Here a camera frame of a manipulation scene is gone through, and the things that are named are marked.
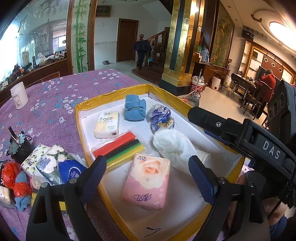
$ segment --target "yellow tape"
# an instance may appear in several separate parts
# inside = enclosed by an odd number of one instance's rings
[[[104,95],[99,95],[97,97],[91,98],[85,102],[82,102],[78,105],[75,106],[75,118],[76,118],[76,124],[77,124],[77,129],[79,132],[80,136],[80,141],[82,144],[82,148],[85,154],[86,162],[88,166],[92,164],[92,158],[91,154],[88,151],[88,146],[86,142],[86,138],[84,136],[84,132],[82,131],[82,125],[80,122],[80,117],[79,117],[79,111],[82,110],[90,110],[92,108],[98,107],[103,104],[111,103],[117,100],[125,99],[127,94],[135,94],[135,95],[142,95],[146,93],[152,93],[156,96],[158,96],[164,103],[168,104],[171,106],[173,109],[175,109],[177,112],[182,114],[187,118],[188,111],[192,108],[189,104],[185,103],[182,101],[180,98],[172,95],[171,93],[159,88],[155,87],[151,84],[145,84],[145,85],[136,85],[136,86],[131,86],[127,88],[123,88],[117,91],[113,91],[108,94]],[[225,149],[228,151],[231,151],[233,153],[236,153],[236,151],[232,150],[230,147],[224,145],[223,143],[217,141],[220,143]],[[227,180],[231,183],[234,183],[238,175],[242,169],[242,166],[244,164],[244,159],[245,157],[242,157],[238,164],[234,167],[232,172],[227,176]],[[108,208],[110,214],[112,215],[113,219],[117,223],[117,225],[120,227],[122,232],[131,240],[131,241],[139,241],[136,236],[129,230],[127,227],[126,223],[122,219],[122,217],[119,215],[119,213],[116,211],[114,208],[112,202],[110,201],[110,198],[103,187],[103,184],[100,183],[98,187],[99,193]],[[173,237],[168,239],[168,241],[183,241],[189,239],[192,235],[194,235],[197,230],[200,229],[202,226],[203,222],[205,221],[206,217],[208,216],[209,212],[211,210],[211,206],[208,204],[198,215],[196,215],[193,220],[186,225],[180,232],[175,234]]]
[[[32,193],[32,199],[31,199],[31,206],[33,206],[35,199],[36,199],[37,194],[36,193]],[[66,204],[65,202],[59,202],[59,206],[61,208],[62,211],[66,211]]]

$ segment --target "picture frame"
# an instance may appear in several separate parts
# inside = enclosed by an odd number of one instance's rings
[[[112,6],[110,5],[98,5],[96,7],[96,18],[108,18],[111,17]]]

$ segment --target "folded blue towel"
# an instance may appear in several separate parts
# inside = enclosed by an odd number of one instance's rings
[[[16,179],[15,179],[15,182],[16,183],[28,183],[29,182],[27,181],[27,176],[26,174],[21,171]],[[15,198],[15,206],[17,207],[17,209],[21,212],[24,211],[24,209],[27,207],[27,205],[30,205],[31,204],[31,195],[27,195],[25,197],[16,197]]]
[[[146,101],[137,95],[127,95],[124,108],[126,120],[140,121],[146,117]]]

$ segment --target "white glove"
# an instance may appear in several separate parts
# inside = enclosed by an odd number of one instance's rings
[[[153,145],[158,152],[171,161],[171,166],[188,175],[189,158],[197,155],[202,163],[211,158],[211,154],[196,150],[190,140],[175,129],[159,129],[153,136]]]

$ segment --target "person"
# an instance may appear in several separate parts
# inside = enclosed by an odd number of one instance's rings
[[[270,101],[272,97],[274,87],[276,86],[276,79],[271,69],[267,69],[266,73],[262,75],[261,81],[266,83],[271,89],[266,90],[264,96],[262,96],[262,105],[259,108],[259,111],[257,107],[253,108],[253,111],[252,111],[253,114],[256,114],[258,111],[256,115],[257,119],[259,119],[260,116],[262,115],[262,112],[264,111],[266,104]],[[258,93],[258,90],[262,87],[263,84],[261,82],[255,81],[255,85],[256,85],[256,92]]]
[[[246,184],[246,174],[241,175],[237,184]],[[277,197],[267,198],[262,200],[263,207],[265,209],[266,215],[268,215],[274,206],[277,204],[279,199]],[[229,217],[228,226],[230,227],[234,212],[235,212],[236,202],[232,202],[229,207]],[[278,208],[274,211],[268,220],[269,231],[271,236],[271,241],[295,241],[296,240],[296,213],[293,217],[287,219],[285,217],[285,212],[288,206],[281,203]]]
[[[142,64],[145,58],[146,52],[151,51],[151,46],[149,41],[143,40],[144,35],[140,34],[140,39],[134,45],[134,50],[138,53],[137,67],[139,70],[142,69]]]

